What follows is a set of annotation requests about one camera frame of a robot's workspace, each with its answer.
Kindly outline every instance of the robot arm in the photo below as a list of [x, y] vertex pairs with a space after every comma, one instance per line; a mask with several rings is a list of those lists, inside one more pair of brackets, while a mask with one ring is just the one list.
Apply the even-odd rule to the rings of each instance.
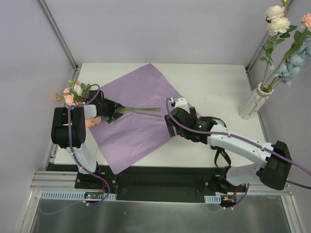
[[185, 98], [179, 98], [176, 100], [171, 99], [170, 103], [175, 107], [171, 111], [172, 116], [183, 126], [195, 131], [228, 133], [228, 135], [193, 133], [181, 128], [170, 118], [169, 115], [166, 115], [165, 120], [171, 137], [175, 136], [173, 129], [173, 127], [175, 127], [177, 135], [180, 135], [185, 139], [230, 150], [253, 162], [251, 165], [230, 167], [228, 170], [226, 169], [226, 174], [223, 177], [218, 178], [215, 182], [216, 186], [212, 187], [213, 189], [222, 191], [223, 189], [226, 190], [226, 187], [229, 188], [231, 185], [238, 186], [243, 183], [263, 183], [276, 190], [284, 189], [291, 164], [276, 158], [274, 155], [264, 151], [263, 148], [273, 150], [291, 160], [291, 156], [285, 143], [277, 141], [277, 143], [273, 145], [271, 143], [248, 139], [243, 136], [243, 138], [262, 146], [261, 148], [258, 148], [235, 137], [231, 137], [230, 134], [237, 136], [239, 136], [239, 134], [218, 124], [210, 117], [202, 116], [197, 118], [194, 107], [190, 108], [188, 111], [185, 109], [185, 106], [188, 106]]
[[[92, 102], [91, 100], [97, 91], [89, 91], [89, 97], [86, 100], [88, 105], [74, 107], [70, 111], [71, 130], [72, 130], [72, 148], [76, 155], [76, 159], [88, 171], [95, 173], [98, 168], [96, 160], [89, 153], [86, 145], [86, 126], [85, 120], [98, 116], [105, 116], [112, 119], [117, 119], [122, 114], [117, 113], [117, 109], [124, 108], [121, 104], [104, 98], [104, 93], [99, 91], [99, 94]], [[60, 148], [64, 148], [72, 157], [73, 152], [69, 147], [69, 132], [68, 132], [68, 108], [59, 107], [54, 110], [51, 138], [53, 143], [58, 144]], [[88, 174], [77, 164], [81, 174]]]

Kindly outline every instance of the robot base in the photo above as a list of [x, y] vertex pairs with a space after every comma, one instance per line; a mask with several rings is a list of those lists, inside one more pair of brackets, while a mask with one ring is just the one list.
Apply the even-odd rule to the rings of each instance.
[[[103, 176], [98, 163], [96, 164], [96, 171], [94, 174], [100, 177]], [[103, 182], [90, 174], [78, 172], [74, 187], [77, 189], [101, 189], [103, 187]]]

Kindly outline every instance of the white table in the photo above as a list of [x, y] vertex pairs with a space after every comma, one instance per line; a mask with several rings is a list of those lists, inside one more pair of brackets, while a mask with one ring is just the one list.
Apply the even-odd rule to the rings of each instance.
[[[103, 86], [143, 65], [142, 63], [83, 63], [79, 81]], [[242, 65], [153, 64], [196, 108], [202, 116], [221, 118], [227, 127], [250, 138], [264, 141], [257, 115], [249, 120], [239, 117], [238, 107], [251, 90]], [[90, 131], [86, 145], [100, 165], [107, 161]], [[179, 136], [141, 159], [134, 166], [215, 167], [216, 151], [202, 143], [193, 143]], [[232, 166], [248, 165], [251, 161], [228, 151]], [[59, 148], [55, 164], [75, 164], [71, 156]], [[227, 163], [220, 156], [219, 166]]]

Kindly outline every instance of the purple wrapping paper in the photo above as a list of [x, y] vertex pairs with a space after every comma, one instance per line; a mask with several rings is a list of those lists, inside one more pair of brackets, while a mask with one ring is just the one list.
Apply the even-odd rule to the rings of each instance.
[[105, 119], [90, 128], [114, 174], [133, 165], [171, 138], [164, 120], [167, 97], [181, 97], [152, 64], [140, 67], [101, 87], [107, 99], [125, 107], [161, 108], [162, 115], [148, 116], [125, 112], [109, 125]]

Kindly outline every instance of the peach rose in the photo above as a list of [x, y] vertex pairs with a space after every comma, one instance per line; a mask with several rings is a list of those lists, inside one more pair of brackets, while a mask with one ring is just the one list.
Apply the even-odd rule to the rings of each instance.
[[98, 116], [98, 117], [96, 117], [96, 118], [93, 118], [92, 120], [93, 120], [93, 122], [94, 122], [95, 124], [99, 124], [99, 123], [101, 122], [102, 118], [101, 118], [100, 116]]
[[68, 95], [69, 92], [70, 92], [70, 87], [68, 87], [68, 88], [66, 88], [66, 89], [64, 90], [64, 96], [65, 96], [65, 95]]
[[300, 20], [302, 22], [301, 27], [306, 28], [309, 32], [311, 32], [311, 13], [306, 14], [305, 16], [302, 17]]
[[65, 95], [65, 102], [66, 102], [66, 104], [68, 104], [69, 106], [70, 106], [70, 105], [73, 105], [73, 104], [74, 104], [73, 97], [74, 97], [73, 94], [71, 94], [71, 95]]
[[93, 122], [93, 119], [86, 119], [86, 127], [92, 127], [95, 123]]

